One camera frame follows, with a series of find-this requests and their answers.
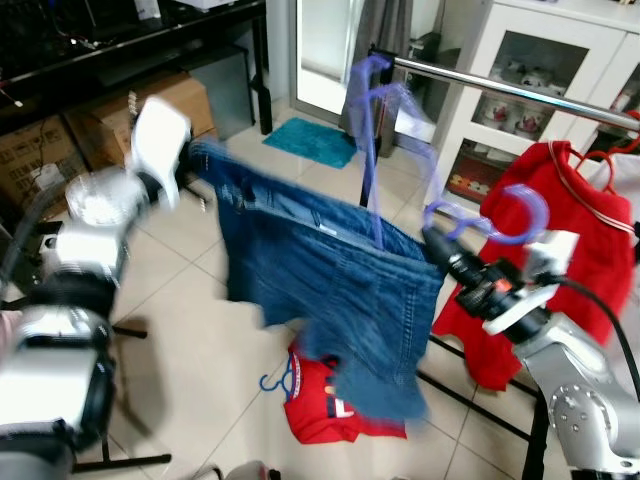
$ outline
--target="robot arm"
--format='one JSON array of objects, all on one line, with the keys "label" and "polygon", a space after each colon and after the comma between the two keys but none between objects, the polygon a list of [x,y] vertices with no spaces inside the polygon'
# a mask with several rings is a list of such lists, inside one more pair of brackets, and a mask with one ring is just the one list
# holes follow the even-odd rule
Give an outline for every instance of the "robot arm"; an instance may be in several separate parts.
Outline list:
[{"label": "robot arm", "polygon": [[[617,382],[600,346],[563,314],[542,305],[557,285],[535,289],[506,261],[485,265],[435,227],[423,231],[432,260],[462,286],[456,301],[504,333],[547,401],[550,423],[574,478],[640,478],[640,404]],[[570,232],[547,232],[528,245],[524,274],[560,276],[577,242]]]},{"label": "robot arm", "polygon": [[174,209],[189,120],[159,98],[144,105],[127,168],[77,178],[71,222],[44,258],[24,323],[0,359],[0,478],[64,479],[73,456],[106,434],[115,365],[108,321],[127,236],[156,200]]}]

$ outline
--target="clothes hanger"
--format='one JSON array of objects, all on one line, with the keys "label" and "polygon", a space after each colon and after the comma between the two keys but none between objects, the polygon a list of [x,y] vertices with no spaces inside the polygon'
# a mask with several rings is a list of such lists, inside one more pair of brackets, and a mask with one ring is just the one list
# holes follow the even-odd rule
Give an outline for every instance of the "clothes hanger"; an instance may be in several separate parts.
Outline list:
[{"label": "clothes hanger", "polygon": [[[588,158],[589,159],[593,158],[593,157],[589,157],[588,155],[582,155],[580,152],[574,150],[573,148],[571,149],[571,153],[580,159],[580,161],[578,162],[578,164],[576,165],[576,168],[575,168],[576,172],[580,169],[580,167],[585,162],[585,160],[587,160]],[[602,191],[611,193],[612,195],[617,195],[617,192],[613,188],[613,178],[614,178],[614,175],[615,175],[615,167],[613,165],[613,160],[611,159],[609,154],[607,154],[605,152],[596,151],[596,152],[592,152],[592,153],[599,154],[598,156],[601,156],[602,159],[605,162],[607,162],[607,165],[609,165],[609,172],[610,172],[609,173],[609,181],[607,182],[605,187],[602,189]]]},{"label": "clothes hanger", "polygon": [[284,390],[284,393],[286,395],[286,401],[288,402],[291,399],[292,389],[287,388],[287,386],[285,385],[285,380],[287,378],[287,375],[291,375],[291,377],[294,378],[293,377],[293,368],[291,367],[291,359],[292,359],[292,357],[293,357],[293,353],[290,353],[289,354],[289,361],[287,362],[286,370],[282,374],[282,377],[280,378],[280,380],[277,380],[271,387],[268,387],[268,386],[266,386],[264,384],[265,380],[267,380],[269,378],[269,375],[263,375],[260,378],[260,382],[259,382],[260,390],[262,390],[264,392],[273,392],[278,387],[282,387],[282,390]]},{"label": "clothes hanger", "polygon": [[[372,100],[381,100],[384,104],[382,112],[384,114],[386,108],[386,100],[393,98],[397,100],[393,102],[393,105],[397,105],[398,108],[402,104],[403,109],[414,119],[423,117],[420,108],[417,106],[413,95],[406,88],[405,85],[400,83],[392,83],[388,85],[382,85],[376,88],[369,88],[369,82],[371,76],[382,72],[385,69],[390,68],[391,63],[384,57],[372,55],[360,62],[356,63],[351,70],[353,78],[357,80],[357,86],[359,91],[355,96],[347,98],[349,102],[349,111],[352,120],[352,131],[356,140],[356,145],[361,151],[368,153],[367,161],[374,158],[375,155],[375,136],[374,136],[374,120],[371,110]],[[360,122],[354,121],[356,118],[362,118],[362,128],[359,129],[356,134],[356,128],[360,126]],[[485,217],[468,217],[466,211],[457,204],[448,202],[442,199],[441,192],[443,188],[439,185],[439,179],[436,177],[436,163],[437,155],[435,150],[423,142],[417,142],[416,146],[417,157],[415,160],[418,163],[420,170],[431,173],[430,186],[433,187],[433,191],[439,192],[438,197],[434,202],[428,205],[423,212],[424,226],[428,227],[433,221],[433,215],[436,210],[446,210],[451,218],[456,222],[456,227],[449,232],[448,237],[451,239],[458,238],[465,229],[468,227],[475,227],[482,233],[487,235],[490,239],[504,244],[517,245],[529,242],[541,233],[547,226],[549,221],[549,209],[544,199],[532,189],[524,185],[513,185],[504,190],[504,193],[508,196],[512,196],[522,201],[529,210],[529,218],[531,222],[525,232],[520,235],[506,235],[495,228],[491,223],[491,220]],[[369,165],[370,171],[375,172],[375,166]],[[374,192],[374,201],[377,199],[375,190],[377,188],[375,173],[372,173],[373,178],[370,179],[369,185],[371,191]],[[374,232],[376,235],[376,243],[382,246],[382,238],[379,232],[379,210],[375,208],[374,211]]]}]

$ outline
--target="cardboard box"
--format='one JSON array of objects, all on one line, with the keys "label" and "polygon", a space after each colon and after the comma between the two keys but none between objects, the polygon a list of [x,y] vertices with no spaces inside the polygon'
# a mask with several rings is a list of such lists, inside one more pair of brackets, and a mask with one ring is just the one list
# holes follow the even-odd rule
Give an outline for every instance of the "cardboard box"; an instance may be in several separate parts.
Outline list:
[{"label": "cardboard box", "polygon": [[[87,170],[62,119],[55,115],[0,137],[0,189],[20,213],[41,190]],[[64,189],[45,217],[67,208]]]},{"label": "cardboard box", "polygon": [[94,170],[124,165],[125,154],[131,149],[129,90],[136,92],[140,105],[150,95],[165,99],[190,118],[194,136],[215,134],[206,88],[187,73],[133,85],[65,113],[82,153]]}]

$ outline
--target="black desk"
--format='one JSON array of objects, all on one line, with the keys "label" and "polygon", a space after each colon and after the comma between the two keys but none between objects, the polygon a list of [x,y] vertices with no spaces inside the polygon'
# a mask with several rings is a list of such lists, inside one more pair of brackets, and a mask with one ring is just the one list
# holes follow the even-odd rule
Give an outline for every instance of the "black desk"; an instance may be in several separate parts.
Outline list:
[{"label": "black desk", "polygon": [[261,131],[263,134],[270,133],[271,95],[263,79],[263,70],[268,68],[269,61],[266,0],[238,0],[206,13],[171,0],[164,1],[161,6],[161,19],[142,21],[134,30],[119,35],[96,50],[81,45],[72,46],[68,39],[52,34],[50,37],[43,36],[39,43],[36,42],[36,47],[29,45],[20,53],[16,52],[15,58],[19,62],[2,65],[3,59],[0,57],[0,67],[3,69],[0,88],[18,100],[34,94],[39,96],[38,107],[33,111],[25,114],[16,110],[20,114],[16,118],[5,118],[4,123],[0,119],[0,133],[107,93],[95,78],[95,73],[101,68],[143,58],[149,52],[182,45],[196,38],[205,40],[208,45],[216,44],[229,29],[249,22],[253,33],[256,70],[251,87],[258,94]]}]

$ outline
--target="red t-shirt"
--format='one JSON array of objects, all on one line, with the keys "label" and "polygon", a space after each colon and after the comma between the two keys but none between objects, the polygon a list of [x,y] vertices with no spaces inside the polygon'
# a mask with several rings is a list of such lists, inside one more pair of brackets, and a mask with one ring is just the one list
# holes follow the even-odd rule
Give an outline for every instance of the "red t-shirt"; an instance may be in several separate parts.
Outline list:
[{"label": "red t-shirt", "polygon": [[358,434],[407,438],[404,425],[364,418],[336,398],[332,386],[337,359],[314,362],[289,347],[293,384],[284,404],[291,432],[302,444],[355,441]]},{"label": "red t-shirt", "polygon": [[[528,212],[518,201],[502,195],[502,190],[523,183],[537,191],[549,206],[548,230],[568,230],[580,235],[567,277],[594,291],[619,314],[631,288],[633,252],[628,232],[614,228],[603,217],[630,225],[631,206],[620,196],[594,189],[569,164],[571,145],[554,142],[532,145],[504,173],[480,207],[496,228],[506,234],[522,233],[529,222]],[[526,252],[521,245],[487,242],[480,252],[487,263],[500,257],[522,268]],[[467,368],[481,386],[504,390],[521,368],[511,353],[512,345],[502,334],[488,335],[482,320],[470,317],[455,301],[456,288],[435,322],[436,335],[452,334],[464,344]],[[584,328],[600,344],[605,344],[611,324],[589,299],[574,290],[560,287],[547,307],[563,312]]]}]

